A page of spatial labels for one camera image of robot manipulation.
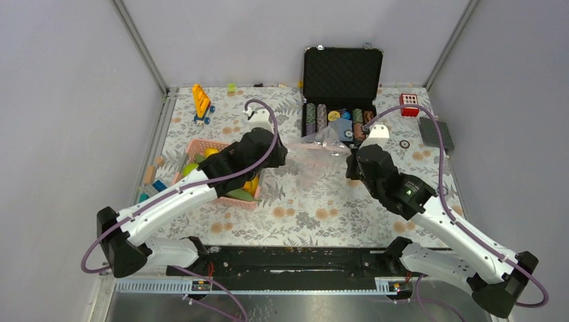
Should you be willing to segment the yellow lemon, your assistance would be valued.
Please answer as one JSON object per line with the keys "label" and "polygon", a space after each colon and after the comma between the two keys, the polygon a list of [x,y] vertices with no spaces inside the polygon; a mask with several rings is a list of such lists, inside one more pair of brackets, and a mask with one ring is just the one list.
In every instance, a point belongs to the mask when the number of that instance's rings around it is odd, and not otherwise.
{"label": "yellow lemon", "polygon": [[206,148],[203,151],[203,156],[205,158],[208,158],[208,157],[210,157],[214,154],[218,154],[218,153],[219,153],[219,150],[217,148]]}

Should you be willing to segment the clear zip top bag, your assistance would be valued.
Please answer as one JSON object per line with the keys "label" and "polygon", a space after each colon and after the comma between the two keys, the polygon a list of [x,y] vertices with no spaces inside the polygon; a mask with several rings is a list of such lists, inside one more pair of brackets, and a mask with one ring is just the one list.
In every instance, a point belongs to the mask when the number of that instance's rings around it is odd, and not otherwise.
{"label": "clear zip top bag", "polygon": [[337,171],[345,172],[350,149],[340,141],[338,132],[327,126],[315,133],[286,144],[287,165],[297,170],[301,187],[315,184],[319,179]]}

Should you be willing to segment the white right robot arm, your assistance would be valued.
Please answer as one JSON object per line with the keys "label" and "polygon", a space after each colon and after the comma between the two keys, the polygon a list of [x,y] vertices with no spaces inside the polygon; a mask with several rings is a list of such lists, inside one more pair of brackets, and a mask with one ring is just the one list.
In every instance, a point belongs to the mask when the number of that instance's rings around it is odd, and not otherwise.
{"label": "white right robot arm", "polygon": [[376,144],[353,148],[346,162],[347,178],[360,180],[386,210],[434,234],[457,254],[431,251],[397,237],[385,250],[388,273],[426,274],[463,290],[491,315],[505,319],[511,314],[537,266],[532,253],[500,246],[446,211],[434,188],[417,176],[399,172],[391,155]]}

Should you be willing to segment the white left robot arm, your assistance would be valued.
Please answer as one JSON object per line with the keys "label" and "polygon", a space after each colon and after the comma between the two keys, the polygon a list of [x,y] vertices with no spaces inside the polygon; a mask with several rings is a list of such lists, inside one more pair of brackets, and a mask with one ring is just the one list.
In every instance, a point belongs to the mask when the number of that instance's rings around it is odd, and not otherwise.
{"label": "white left robot arm", "polygon": [[242,188],[262,169],[285,165],[286,155],[277,132],[255,127],[240,141],[200,157],[188,175],[153,197],[120,211],[100,210],[98,243],[114,277],[151,266],[180,266],[193,276],[204,273],[208,258],[197,238],[157,238],[155,233],[180,215]]}

